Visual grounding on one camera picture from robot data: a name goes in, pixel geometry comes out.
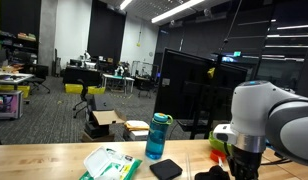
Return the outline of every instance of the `red object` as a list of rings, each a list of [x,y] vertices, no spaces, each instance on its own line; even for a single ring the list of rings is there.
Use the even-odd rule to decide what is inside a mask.
[[[210,158],[218,163],[218,157],[221,158],[222,162],[225,160],[225,154],[218,150],[212,150]]]

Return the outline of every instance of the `bottle cap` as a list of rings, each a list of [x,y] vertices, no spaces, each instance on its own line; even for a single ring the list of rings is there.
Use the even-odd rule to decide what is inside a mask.
[[[158,122],[166,122],[168,120],[168,116],[163,113],[155,113],[154,119]]]

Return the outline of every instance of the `ceiling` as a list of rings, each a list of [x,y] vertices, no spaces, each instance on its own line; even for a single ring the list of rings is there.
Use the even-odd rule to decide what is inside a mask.
[[[123,0],[100,0],[114,7],[119,7]],[[150,21],[151,19],[161,15],[177,6],[181,3],[188,2],[189,0],[133,0],[124,10],[127,13],[136,15],[144,20]],[[178,20],[186,16],[192,15],[196,12],[203,11],[204,9],[210,9],[213,6],[222,4],[229,0],[205,0],[191,8],[188,8],[182,12],[175,14],[170,18],[163,19],[156,25],[163,25],[171,22],[172,20]]]

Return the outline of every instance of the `wooden tabletop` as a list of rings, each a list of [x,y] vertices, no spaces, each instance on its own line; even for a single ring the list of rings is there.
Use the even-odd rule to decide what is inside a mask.
[[[172,159],[183,169],[182,175],[176,179],[187,179],[188,176],[194,179],[198,172],[207,172],[212,166],[217,165],[209,158],[211,147],[208,140],[167,141],[164,154],[158,161],[145,156],[145,145],[145,141],[3,145],[0,146],[0,179],[78,179],[86,171],[83,160],[100,146],[143,160],[134,179],[156,179],[149,165],[164,159]],[[271,154],[273,151],[267,150],[262,162],[269,162],[274,158]],[[190,171],[187,169],[187,157]],[[295,176],[308,179],[308,169],[305,175],[301,169],[304,166],[293,164],[293,167],[297,168],[292,168],[290,172],[288,167],[281,166],[261,166],[259,179],[298,179]],[[226,162],[224,162],[224,170],[229,171]]]

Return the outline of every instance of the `white wall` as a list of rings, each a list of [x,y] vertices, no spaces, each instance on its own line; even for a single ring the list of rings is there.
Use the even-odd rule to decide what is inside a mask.
[[[138,42],[142,22],[141,46],[138,47],[136,44]],[[128,61],[130,63],[130,68],[132,68],[133,61],[142,61],[152,64],[154,61],[158,30],[158,26],[128,14],[125,22],[120,60],[123,62]]]
[[[55,48],[65,68],[87,50],[92,0],[58,0]]]

